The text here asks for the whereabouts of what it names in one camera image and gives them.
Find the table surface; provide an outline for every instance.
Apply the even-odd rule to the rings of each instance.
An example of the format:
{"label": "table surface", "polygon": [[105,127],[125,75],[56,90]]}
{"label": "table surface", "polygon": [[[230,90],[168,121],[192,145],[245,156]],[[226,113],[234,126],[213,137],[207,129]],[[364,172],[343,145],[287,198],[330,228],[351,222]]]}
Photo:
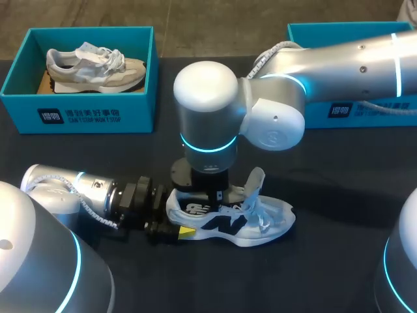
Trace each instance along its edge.
{"label": "table surface", "polygon": [[[0,106],[0,180],[19,186],[30,165],[46,164],[169,184],[183,154],[173,81],[196,60],[160,60],[152,134],[19,135]],[[253,57],[213,60],[243,76]],[[10,65],[0,61],[0,82]],[[254,248],[221,240],[154,246],[140,231],[127,241],[101,237],[90,244],[113,272],[114,312],[374,312],[373,273],[417,186],[416,142],[410,127],[307,130],[295,148],[275,153],[239,138],[231,182],[243,185],[262,167],[262,193],[295,207],[293,229]]]}

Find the white laces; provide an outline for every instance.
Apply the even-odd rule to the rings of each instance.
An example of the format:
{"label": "white laces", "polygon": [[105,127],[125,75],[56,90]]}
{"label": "white laces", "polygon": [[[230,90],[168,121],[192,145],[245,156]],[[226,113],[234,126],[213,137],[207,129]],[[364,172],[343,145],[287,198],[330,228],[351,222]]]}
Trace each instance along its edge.
{"label": "white laces", "polygon": [[110,70],[122,70],[124,69],[124,55],[118,49],[111,51],[105,47],[99,47],[98,52],[101,52],[104,57],[107,57],[107,61],[101,64],[97,64],[96,67],[108,66],[107,70],[104,72],[106,74]]}
{"label": "white laces", "polygon": [[239,205],[234,205],[233,208],[238,209],[240,211],[238,214],[244,215],[247,220],[250,216],[257,215],[261,233],[267,231],[274,224],[274,219],[263,209],[260,199],[256,199],[247,209],[243,209]]}

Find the shoe box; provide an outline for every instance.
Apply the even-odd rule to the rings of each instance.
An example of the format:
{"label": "shoe box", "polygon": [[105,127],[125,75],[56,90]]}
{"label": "shoe box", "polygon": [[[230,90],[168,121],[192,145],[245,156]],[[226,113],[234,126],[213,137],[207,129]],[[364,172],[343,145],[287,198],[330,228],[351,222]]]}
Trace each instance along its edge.
{"label": "shoe box", "polygon": [[[46,52],[71,52],[84,42],[146,62],[143,88],[131,93],[53,93]],[[153,130],[157,82],[153,27],[33,28],[0,97],[20,134],[148,133]]]}
{"label": "shoe box", "polygon": [[[407,22],[292,23],[287,27],[287,39],[303,48],[319,48],[412,29]],[[417,109],[417,95],[371,102],[386,108]],[[382,113],[349,99],[307,104],[305,119],[306,128],[417,126],[415,115]]]}

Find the box logo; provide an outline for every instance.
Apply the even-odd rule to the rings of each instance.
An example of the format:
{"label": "box logo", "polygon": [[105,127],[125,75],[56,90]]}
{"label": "box logo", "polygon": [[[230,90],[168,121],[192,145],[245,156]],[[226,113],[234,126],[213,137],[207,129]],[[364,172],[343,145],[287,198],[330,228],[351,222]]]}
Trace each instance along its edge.
{"label": "box logo", "polygon": [[38,109],[40,119],[44,124],[63,124],[64,120],[58,109]]}
{"label": "box logo", "polygon": [[333,103],[328,118],[348,117],[352,110],[352,102]]}

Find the beige sneaker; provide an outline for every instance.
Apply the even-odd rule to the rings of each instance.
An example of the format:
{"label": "beige sneaker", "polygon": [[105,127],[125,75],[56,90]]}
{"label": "beige sneaker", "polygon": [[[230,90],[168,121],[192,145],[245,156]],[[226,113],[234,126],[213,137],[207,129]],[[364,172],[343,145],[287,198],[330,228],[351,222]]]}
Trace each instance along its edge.
{"label": "beige sneaker", "polygon": [[143,85],[146,67],[143,61],[128,59],[119,50],[97,48],[88,42],[73,52],[50,49],[46,68],[54,81],[55,93],[121,93]]}

